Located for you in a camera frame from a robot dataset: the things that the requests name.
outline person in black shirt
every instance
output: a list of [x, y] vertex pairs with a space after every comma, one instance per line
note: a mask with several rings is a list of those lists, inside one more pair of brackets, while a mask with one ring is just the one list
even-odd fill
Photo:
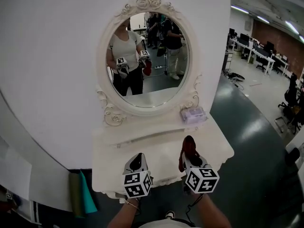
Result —
[[164, 22], [164, 43], [168, 51], [169, 76], [179, 80], [178, 75], [184, 75], [177, 63], [178, 60], [183, 60], [181, 38], [184, 36], [180, 32], [180, 28], [170, 19], [167, 18]]
[[153, 49], [157, 49], [157, 31], [160, 18], [157, 13], [150, 13], [150, 18], [148, 19], [148, 47], [152, 46], [154, 42]]

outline tube light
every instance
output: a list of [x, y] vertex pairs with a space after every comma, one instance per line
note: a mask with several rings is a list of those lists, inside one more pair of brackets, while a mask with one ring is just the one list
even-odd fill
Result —
[[246, 10], [240, 9], [240, 8], [238, 8], [238, 7], [236, 7], [236, 6], [233, 6], [233, 5], [231, 5], [231, 7], [232, 7], [233, 9], [239, 10], [239, 11], [241, 11], [241, 12], [243, 12], [243, 13], [249, 13], [249, 12], [247, 12]]
[[269, 24], [269, 21], [266, 20], [266, 19], [264, 19], [264, 18], [262, 18], [261, 16], [258, 16], [258, 18], [259, 18], [260, 20], [264, 21], [265, 23]]
[[296, 28], [288, 21], [285, 21], [285, 23], [289, 26], [289, 28], [295, 33], [295, 34], [299, 34], [299, 32], [296, 30]]

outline oval mirror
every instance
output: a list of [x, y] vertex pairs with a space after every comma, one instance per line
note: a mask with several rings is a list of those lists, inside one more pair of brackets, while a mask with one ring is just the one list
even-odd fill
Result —
[[106, 52], [116, 92], [137, 107], [156, 107], [172, 99], [185, 81], [189, 46], [169, 17], [139, 13], [121, 23]]

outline brick wall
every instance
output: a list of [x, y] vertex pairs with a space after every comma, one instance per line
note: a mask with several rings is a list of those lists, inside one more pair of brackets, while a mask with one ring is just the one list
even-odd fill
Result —
[[252, 37], [259, 40], [263, 45], [267, 41], [273, 43], [277, 52], [288, 58], [288, 71], [295, 73], [300, 78], [304, 67], [304, 44], [302, 42], [257, 20], [253, 22]]

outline rolled mat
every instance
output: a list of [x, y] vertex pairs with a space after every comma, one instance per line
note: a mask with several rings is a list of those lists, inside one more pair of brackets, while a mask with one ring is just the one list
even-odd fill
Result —
[[86, 213], [82, 198], [82, 177], [78, 173], [69, 173], [68, 180], [72, 211], [77, 218], [84, 218]]
[[94, 201], [92, 199], [92, 196], [90, 194], [89, 188], [86, 183], [86, 178], [82, 171], [80, 171], [81, 179], [82, 179], [82, 196], [83, 196], [83, 201], [85, 205], [85, 212], [86, 214], [88, 213], [93, 213], [97, 211], [97, 208], [94, 204]]

